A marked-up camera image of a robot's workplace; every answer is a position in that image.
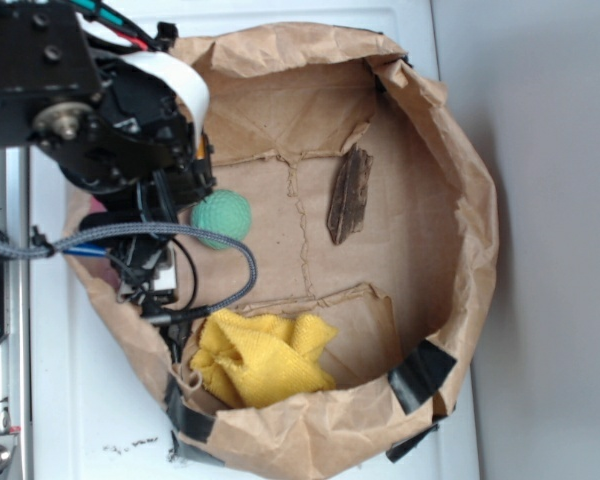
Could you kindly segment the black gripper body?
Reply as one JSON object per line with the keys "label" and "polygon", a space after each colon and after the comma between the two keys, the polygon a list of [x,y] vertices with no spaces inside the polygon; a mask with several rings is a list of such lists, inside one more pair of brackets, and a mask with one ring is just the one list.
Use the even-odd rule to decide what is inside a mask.
{"label": "black gripper body", "polygon": [[[199,151],[187,166],[160,169],[122,192],[98,195],[105,210],[87,215],[81,230],[120,223],[178,221],[178,214],[213,192],[211,154]],[[148,280],[165,256],[168,234],[126,235],[102,240],[100,244],[124,263],[118,269],[124,280]]]}

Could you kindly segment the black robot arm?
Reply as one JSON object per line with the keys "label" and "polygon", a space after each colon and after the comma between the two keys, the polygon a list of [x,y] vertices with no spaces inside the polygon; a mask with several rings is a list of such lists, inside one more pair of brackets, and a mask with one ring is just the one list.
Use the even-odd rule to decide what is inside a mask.
{"label": "black robot arm", "polygon": [[84,227],[144,223],[104,247],[123,280],[149,281],[171,235],[157,230],[209,195],[209,89],[155,34],[101,1],[0,1],[0,148],[34,146],[104,212]]}

